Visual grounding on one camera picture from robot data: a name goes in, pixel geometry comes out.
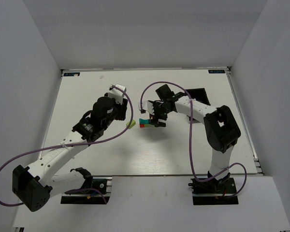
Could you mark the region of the long green block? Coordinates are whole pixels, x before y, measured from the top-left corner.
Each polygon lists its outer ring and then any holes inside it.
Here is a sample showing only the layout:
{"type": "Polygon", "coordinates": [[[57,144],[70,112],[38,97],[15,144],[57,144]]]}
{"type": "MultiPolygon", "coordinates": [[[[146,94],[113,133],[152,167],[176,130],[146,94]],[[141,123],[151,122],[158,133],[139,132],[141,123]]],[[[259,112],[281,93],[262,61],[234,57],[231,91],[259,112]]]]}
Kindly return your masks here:
{"type": "Polygon", "coordinates": [[[144,124],[144,127],[146,127],[146,128],[154,128],[155,126],[151,125],[151,124],[144,124]]]}

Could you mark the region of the teal arch block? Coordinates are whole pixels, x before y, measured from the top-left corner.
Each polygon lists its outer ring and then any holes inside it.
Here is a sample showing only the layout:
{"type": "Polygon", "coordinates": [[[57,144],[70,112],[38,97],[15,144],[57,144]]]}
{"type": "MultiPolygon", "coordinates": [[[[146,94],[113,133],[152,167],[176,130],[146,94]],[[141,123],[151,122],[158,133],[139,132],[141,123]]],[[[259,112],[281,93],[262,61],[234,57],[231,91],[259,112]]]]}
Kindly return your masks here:
{"type": "Polygon", "coordinates": [[[139,124],[140,125],[149,125],[150,124],[150,120],[149,119],[139,119],[139,124]]]}

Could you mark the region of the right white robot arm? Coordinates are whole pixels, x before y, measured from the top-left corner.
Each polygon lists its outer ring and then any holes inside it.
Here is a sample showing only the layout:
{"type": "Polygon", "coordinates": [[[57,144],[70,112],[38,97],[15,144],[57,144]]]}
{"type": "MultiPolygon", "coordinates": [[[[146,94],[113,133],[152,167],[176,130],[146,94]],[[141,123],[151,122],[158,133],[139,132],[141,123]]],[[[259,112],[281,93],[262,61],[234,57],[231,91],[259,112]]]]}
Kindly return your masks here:
{"type": "Polygon", "coordinates": [[[184,114],[191,121],[198,121],[205,127],[206,138],[212,148],[212,160],[207,178],[198,180],[197,185],[212,192],[223,189],[230,178],[228,170],[231,153],[241,136],[239,126],[229,107],[210,105],[204,88],[186,89],[174,93],[167,84],[156,90],[155,101],[140,104],[142,113],[149,113],[148,123],[154,127],[165,127],[167,115],[171,112],[184,114]]]}

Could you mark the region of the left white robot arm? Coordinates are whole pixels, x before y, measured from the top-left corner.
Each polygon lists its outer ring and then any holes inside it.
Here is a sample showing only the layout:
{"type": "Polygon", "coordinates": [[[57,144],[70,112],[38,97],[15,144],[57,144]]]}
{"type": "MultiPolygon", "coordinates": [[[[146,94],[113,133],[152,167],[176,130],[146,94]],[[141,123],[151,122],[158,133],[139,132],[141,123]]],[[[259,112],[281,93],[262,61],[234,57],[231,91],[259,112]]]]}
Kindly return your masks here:
{"type": "Polygon", "coordinates": [[[18,165],[12,174],[12,191],[30,211],[36,212],[47,201],[65,192],[91,190],[91,173],[73,168],[68,173],[56,173],[77,154],[100,138],[115,120],[126,119],[127,107],[132,103],[126,88],[111,86],[105,96],[98,98],[92,110],[86,112],[59,145],[49,148],[39,160],[26,167],[18,165]]]}

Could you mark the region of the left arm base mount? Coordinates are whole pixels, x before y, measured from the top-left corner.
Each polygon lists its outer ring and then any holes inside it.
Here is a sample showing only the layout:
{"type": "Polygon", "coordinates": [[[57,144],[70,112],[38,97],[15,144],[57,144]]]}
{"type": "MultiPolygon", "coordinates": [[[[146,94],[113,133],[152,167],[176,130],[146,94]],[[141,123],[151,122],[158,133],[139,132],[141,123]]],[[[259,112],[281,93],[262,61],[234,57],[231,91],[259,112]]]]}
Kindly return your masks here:
{"type": "Polygon", "coordinates": [[[82,187],[82,191],[63,193],[61,204],[104,205],[107,204],[112,191],[111,177],[93,177],[91,183],[82,187]]]}

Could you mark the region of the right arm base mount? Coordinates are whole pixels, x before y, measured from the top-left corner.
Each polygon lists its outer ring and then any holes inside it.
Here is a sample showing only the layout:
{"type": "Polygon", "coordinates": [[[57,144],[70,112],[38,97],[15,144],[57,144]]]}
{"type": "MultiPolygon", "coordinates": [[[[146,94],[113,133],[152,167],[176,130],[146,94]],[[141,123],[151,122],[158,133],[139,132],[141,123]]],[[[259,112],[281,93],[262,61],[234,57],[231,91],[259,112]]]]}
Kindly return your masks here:
{"type": "Polygon", "coordinates": [[[193,205],[238,205],[238,197],[233,196],[236,192],[235,181],[229,178],[217,188],[213,180],[198,182],[194,178],[188,183],[192,190],[193,205]]]}

